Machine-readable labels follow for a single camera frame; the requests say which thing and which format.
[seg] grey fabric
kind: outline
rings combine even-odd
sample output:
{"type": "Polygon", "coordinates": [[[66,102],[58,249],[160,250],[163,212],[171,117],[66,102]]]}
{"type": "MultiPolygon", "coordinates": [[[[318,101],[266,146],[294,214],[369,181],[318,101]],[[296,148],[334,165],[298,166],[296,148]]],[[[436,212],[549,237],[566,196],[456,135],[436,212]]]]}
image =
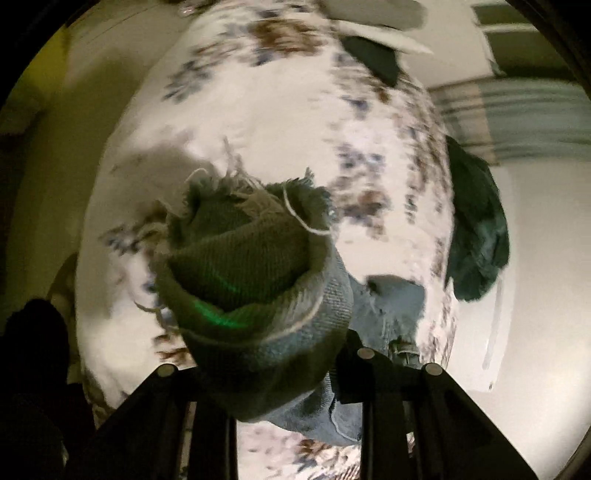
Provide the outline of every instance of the grey fabric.
{"type": "Polygon", "coordinates": [[[326,15],[366,25],[383,25],[398,30],[420,28],[426,9],[414,0],[322,0],[326,15]]]}
{"type": "Polygon", "coordinates": [[[280,200],[285,186],[298,215],[325,231],[324,190],[308,180],[265,190],[235,177],[216,183],[191,187],[189,211],[169,221],[170,252],[152,269],[211,395],[249,421],[322,381],[345,340],[353,296],[332,237],[308,233],[280,200]]]}
{"type": "MultiPolygon", "coordinates": [[[[417,322],[424,307],[422,286],[391,275],[369,277],[368,288],[350,277],[353,291],[353,320],[349,327],[365,346],[393,361],[420,368],[418,354],[398,356],[397,345],[415,346],[417,322]]],[[[336,401],[328,373],[316,389],[265,417],[286,430],[300,432],[330,445],[354,445],[361,441],[362,405],[336,401]]]]}

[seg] laundry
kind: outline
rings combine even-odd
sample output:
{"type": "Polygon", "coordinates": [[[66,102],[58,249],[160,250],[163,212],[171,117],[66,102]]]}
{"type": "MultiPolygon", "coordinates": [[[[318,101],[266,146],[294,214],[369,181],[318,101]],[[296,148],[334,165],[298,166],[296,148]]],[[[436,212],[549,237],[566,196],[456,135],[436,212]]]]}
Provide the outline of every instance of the laundry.
{"type": "Polygon", "coordinates": [[[350,277],[330,236],[330,200],[310,177],[264,188],[241,172],[202,178],[186,203],[152,267],[212,396],[238,420],[359,442],[361,405],[336,401],[329,371],[349,327],[391,358],[392,342],[413,345],[424,289],[350,277]]]}
{"type": "Polygon", "coordinates": [[[454,232],[447,264],[458,300],[478,300],[509,262],[509,231],[490,168],[447,137],[454,185],[454,232]]]}

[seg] white wall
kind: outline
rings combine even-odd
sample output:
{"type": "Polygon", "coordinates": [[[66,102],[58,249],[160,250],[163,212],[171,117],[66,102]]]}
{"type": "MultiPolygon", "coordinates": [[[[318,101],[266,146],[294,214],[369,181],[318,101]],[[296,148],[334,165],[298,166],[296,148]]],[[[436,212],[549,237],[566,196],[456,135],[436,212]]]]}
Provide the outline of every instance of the white wall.
{"type": "Polygon", "coordinates": [[[470,394],[545,480],[591,424],[591,159],[501,168],[519,223],[514,315],[494,390],[470,394]]]}

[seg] loose thread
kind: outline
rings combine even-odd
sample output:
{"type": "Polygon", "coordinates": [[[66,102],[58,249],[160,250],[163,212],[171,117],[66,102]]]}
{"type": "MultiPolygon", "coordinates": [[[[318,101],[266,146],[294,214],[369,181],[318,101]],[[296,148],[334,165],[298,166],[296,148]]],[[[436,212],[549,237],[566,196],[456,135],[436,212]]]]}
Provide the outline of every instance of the loose thread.
{"type": "Polygon", "coordinates": [[[300,225],[302,227],[304,227],[304,229],[306,229],[308,232],[313,233],[314,235],[320,235],[320,236],[332,235],[332,232],[330,230],[317,230],[316,228],[312,228],[312,227],[306,225],[305,221],[303,221],[300,218],[300,216],[296,213],[296,211],[291,207],[291,203],[289,201],[289,198],[287,197],[287,190],[285,189],[285,185],[283,185],[283,200],[285,201],[285,208],[287,208],[287,211],[293,217],[295,217],[295,219],[300,223],[300,225]]]}

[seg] green cloth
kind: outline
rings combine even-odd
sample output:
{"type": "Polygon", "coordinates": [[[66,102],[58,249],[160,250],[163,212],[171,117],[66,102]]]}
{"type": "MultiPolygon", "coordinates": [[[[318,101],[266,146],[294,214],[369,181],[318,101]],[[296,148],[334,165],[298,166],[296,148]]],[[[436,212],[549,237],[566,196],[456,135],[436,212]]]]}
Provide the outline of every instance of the green cloth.
{"type": "Polygon", "coordinates": [[[194,184],[153,264],[162,302],[212,397],[242,421],[313,391],[333,366],[353,309],[323,189],[294,180],[265,190],[235,177],[194,184]]]}
{"type": "Polygon", "coordinates": [[[395,50],[363,37],[343,37],[340,42],[345,51],[363,63],[373,75],[396,88],[400,67],[395,50]]]}
{"type": "Polygon", "coordinates": [[[477,300],[509,261],[509,232],[488,164],[447,137],[454,189],[454,232],[447,263],[459,300],[477,300]]]}

